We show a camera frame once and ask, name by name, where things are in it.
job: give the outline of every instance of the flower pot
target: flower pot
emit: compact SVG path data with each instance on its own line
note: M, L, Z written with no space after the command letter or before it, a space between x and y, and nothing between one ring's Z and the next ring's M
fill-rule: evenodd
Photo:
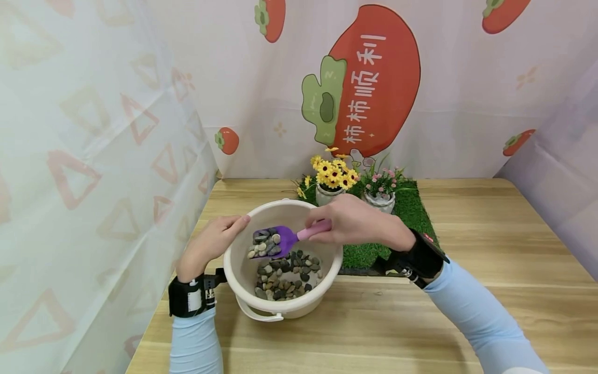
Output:
M316 203L318 206L324 206L330 202L334 198L334 196L338 196L344 193L342 188L339 188L337 191L330 192L326 191L319 184L316 185Z
M395 207L395 194L392 193L387 198L383 198L382 194L378 194L376 196L372 196L371 194L365 192L364 195L361 197L363 201L370 204L374 208L378 209L382 213L392 213L392 208Z

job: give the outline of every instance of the cartoon persimmon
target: cartoon persimmon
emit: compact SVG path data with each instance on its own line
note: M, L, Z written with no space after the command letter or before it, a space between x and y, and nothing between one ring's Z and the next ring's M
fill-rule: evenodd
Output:
M502 149L502 154L504 156L510 157L515 154L521 148L523 143L525 143L536 130L527 130L522 132L519 135L512 136Z
M355 21L322 59L319 81L303 79L303 117L316 142L363 157L387 148L401 130L419 88L417 43L400 16L381 5L359 8Z
M218 144L218 148L225 154L233 154L239 146L239 136L228 127L223 127L214 134L214 140Z
M530 1L486 0L486 9L482 12L482 28L488 34L498 34L515 22Z
M261 34L270 43L277 41L285 24L285 0L260 0L254 11Z

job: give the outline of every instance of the green grass mat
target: green grass mat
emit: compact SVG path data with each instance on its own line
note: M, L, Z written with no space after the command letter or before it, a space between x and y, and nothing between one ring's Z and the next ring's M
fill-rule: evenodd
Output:
M399 187L415 188L414 190L401 190L396 193L395 207L392 210L394 215L401 217L403 222L414 230L421 233L428 234L434 243L439 245L438 238L434 233L434 228L428 217L428 212L423 207L422 200L417 189L417 182L415 181L401 181ZM357 184L351 188L348 193L361 197L363 188ZM307 201L308 203L316 204L316 189L310 188L306 191L306 198L299 198L299 200ZM380 244L361 244L361 245L345 245L343 266L339 274L345 275L378 275L370 270L370 266L374 263L377 256L382 256L388 259L390 250Z

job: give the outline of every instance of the potted plant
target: potted plant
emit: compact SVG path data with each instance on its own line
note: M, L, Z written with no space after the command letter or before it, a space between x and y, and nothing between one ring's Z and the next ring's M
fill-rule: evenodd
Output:
M337 151L338 148L326 148L326 152ZM312 168L316 171L315 180L310 175L305 176L297 183L297 194L305 198L305 191L310 188L316 189L316 203L318 206L326 205L335 196L345 193L359 181L359 174L349 169L344 159L344 154L336 154L332 160L325 160L320 155L311 159Z
M374 163L369 170L361 175L360 183L364 191L361 199L381 212L391 213L395 207L395 193L400 190L412 189L398 187L400 182L405 179L402 173L403 169L399 168L391 170L383 168L380 171L380 166L376 171L376 163Z

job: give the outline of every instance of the light blue sleeve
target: light blue sleeve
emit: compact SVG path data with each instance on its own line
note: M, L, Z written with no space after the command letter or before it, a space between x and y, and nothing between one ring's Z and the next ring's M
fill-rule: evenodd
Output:
M170 374L222 374L222 351L216 335L216 308L172 323Z
M548 373L515 319L453 260L444 264L440 276L424 291L465 335L485 374L502 374L515 367Z

